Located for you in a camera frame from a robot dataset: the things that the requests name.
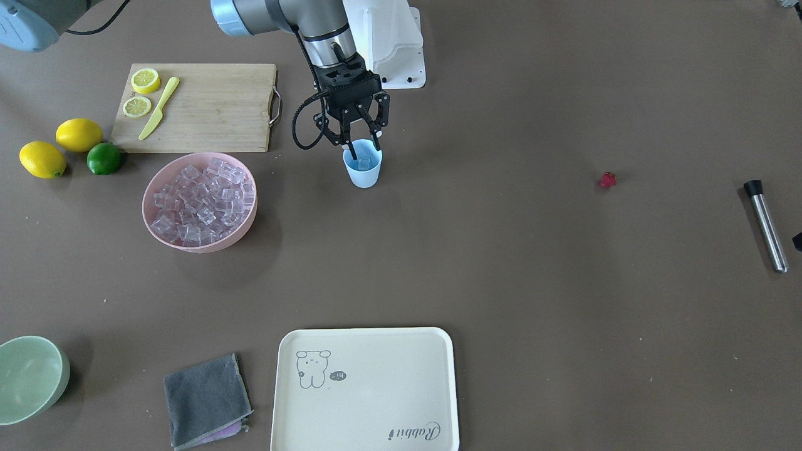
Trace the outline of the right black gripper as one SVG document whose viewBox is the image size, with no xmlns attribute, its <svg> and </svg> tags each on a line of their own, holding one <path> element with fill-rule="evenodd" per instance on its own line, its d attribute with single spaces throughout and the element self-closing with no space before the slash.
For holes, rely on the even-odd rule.
<svg viewBox="0 0 802 451">
<path fill-rule="evenodd" d="M 377 151 L 382 128 L 388 125 L 389 94 L 382 78 L 370 71 L 361 55 L 352 55 L 332 66 L 312 66 L 321 91 L 326 94 L 326 139 L 332 145 L 353 149 L 350 125 L 363 120 Z"/>
</svg>

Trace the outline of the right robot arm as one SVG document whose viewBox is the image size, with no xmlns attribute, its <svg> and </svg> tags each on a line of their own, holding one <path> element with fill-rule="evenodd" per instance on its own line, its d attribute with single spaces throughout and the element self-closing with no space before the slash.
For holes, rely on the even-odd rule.
<svg viewBox="0 0 802 451">
<path fill-rule="evenodd" d="M 2 44 L 25 52 L 40 52 L 57 43 L 95 1 L 3 1 Z M 382 78 L 367 68 L 357 51 L 352 29 L 341 1 L 212 1 L 213 18 L 232 36 L 284 31 L 293 34 L 303 49 L 316 92 L 306 99 L 318 101 L 313 117 L 319 137 L 349 150 L 357 157 L 352 123 L 363 121 L 377 150 L 388 123 L 389 95 Z"/>
</svg>

